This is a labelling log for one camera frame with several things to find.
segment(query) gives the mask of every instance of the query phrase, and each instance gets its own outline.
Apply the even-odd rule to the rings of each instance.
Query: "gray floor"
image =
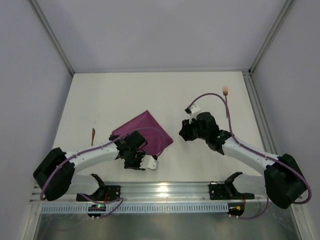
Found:
[[[261,211],[246,204],[245,215]],[[113,215],[99,221],[83,214],[42,214],[34,240],[300,240],[291,208],[271,205],[255,220],[226,213]]]

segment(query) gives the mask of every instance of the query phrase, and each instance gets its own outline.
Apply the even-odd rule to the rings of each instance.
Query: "folded cloth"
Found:
[[[154,119],[154,117],[150,114],[148,110],[141,113],[139,116],[136,116],[135,118],[128,121],[116,130],[112,131],[112,135],[123,135],[134,129],[144,127],[152,127],[158,129],[164,136],[163,140],[161,134],[154,129],[141,129],[138,131],[148,142],[148,144],[142,148],[142,150],[145,151],[148,155],[155,156],[162,149],[165,149],[171,143],[173,143],[172,138],[159,125],[159,123]]]

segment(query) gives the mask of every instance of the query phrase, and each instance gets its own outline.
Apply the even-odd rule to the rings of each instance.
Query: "gray wall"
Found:
[[[248,69],[285,0],[38,0],[75,72]]]
[[[27,0],[1,1],[0,32],[0,233],[12,240],[72,78]]]
[[[280,152],[311,185],[308,208],[320,223],[320,1],[295,3],[254,79]]]

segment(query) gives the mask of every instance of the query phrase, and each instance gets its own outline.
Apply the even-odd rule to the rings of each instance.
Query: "maroon fabric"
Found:
[[[159,132],[153,129],[142,129],[139,130],[139,133],[146,139],[148,144],[143,147],[142,149],[151,156],[155,156],[158,154],[162,148],[168,147],[173,140],[171,137],[166,133],[166,131],[157,123],[154,117],[150,114],[147,110],[141,113],[139,116],[136,116],[134,119],[128,121],[121,127],[117,128],[112,132],[113,135],[123,135],[131,130],[143,127],[152,127],[155,129],[160,130],[160,132],[164,136],[165,145],[163,147],[163,139]]]

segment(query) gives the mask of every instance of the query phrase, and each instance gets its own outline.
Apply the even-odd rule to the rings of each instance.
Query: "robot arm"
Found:
[[[203,139],[211,150],[235,158],[262,175],[249,176],[242,172],[233,174],[227,179],[232,192],[267,196],[275,205],[286,209],[307,190],[305,184],[292,171],[270,160],[272,158],[282,162],[303,177],[292,156],[270,154],[242,142],[230,132],[219,129],[215,118],[209,112],[201,112],[196,105],[185,111],[190,115],[190,119],[182,121],[179,132],[185,141]]]
[[[112,136],[110,140],[112,141],[116,138],[117,136]],[[68,152],[63,152],[58,147],[49,152],[34,171],[33,177],[40,188],[43,189],[57,166],[73,157],[56,172],[45,188],[44,195],[46,199],[53,201],[65,193],[83,193],[91,196],[93,200],[99,201],[99,198],[103,197],[107,192],[104,182],[96,174],[81,176],[76,175],[76,173],[96,164],[116,159],[124,159],[125,169],[145,170],[149,168],[156,170],[158,167],[157,157],[151,158],[141,149],[146,144],[148,143],[145,138],[138,131],[134,131],[127,137],[120,138],[112,144],[104,142],[83,150]]]

